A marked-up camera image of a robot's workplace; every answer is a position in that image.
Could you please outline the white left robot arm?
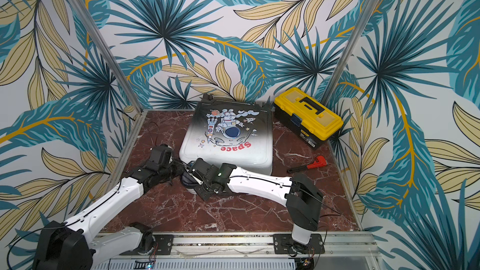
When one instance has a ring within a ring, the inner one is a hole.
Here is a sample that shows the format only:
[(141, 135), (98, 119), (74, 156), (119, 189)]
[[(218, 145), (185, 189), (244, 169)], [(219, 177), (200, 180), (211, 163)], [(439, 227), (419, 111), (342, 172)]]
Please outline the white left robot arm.
[(53, 221), (40, 234), (32, 262), (35, 270), (90, 270), (126, 253), (150, 255), (157, 242), (151, 228), (134, 222), (120, 232), (97, 238), (98, 233), (133, 201), (157, 185), (181, 176), (182, 161), (166, 144), (154, 147), (147, 161), (90, 207), (62, 223)]

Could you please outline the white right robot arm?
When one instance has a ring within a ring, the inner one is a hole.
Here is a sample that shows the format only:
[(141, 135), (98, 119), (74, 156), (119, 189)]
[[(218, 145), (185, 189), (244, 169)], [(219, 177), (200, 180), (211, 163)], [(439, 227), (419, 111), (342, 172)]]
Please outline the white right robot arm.
[(293, 222), (286, 241), (279, 241), (286, 254), (313, 254), (312, 234), (318, 230), (323, 194), (305, 174), (268, 176), (223, 163), (220, 167), (201, 158), (190, 162), (181, 176), (182, 185), (203, 201), (213, 196), (252, 195), (284, 206)]

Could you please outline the white cartoon hard-shell suitcase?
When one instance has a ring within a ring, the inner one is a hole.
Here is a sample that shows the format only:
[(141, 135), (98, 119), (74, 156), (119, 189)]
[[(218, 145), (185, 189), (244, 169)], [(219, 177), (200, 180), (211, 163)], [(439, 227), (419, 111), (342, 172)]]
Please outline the white cartoon hard-shell suitcase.
[(270, 107), (204, 96), (191, 118), (179, 157), (186, 164), (201, 158), (217, 167), (228, 163), (271, 175), (273, 120)]

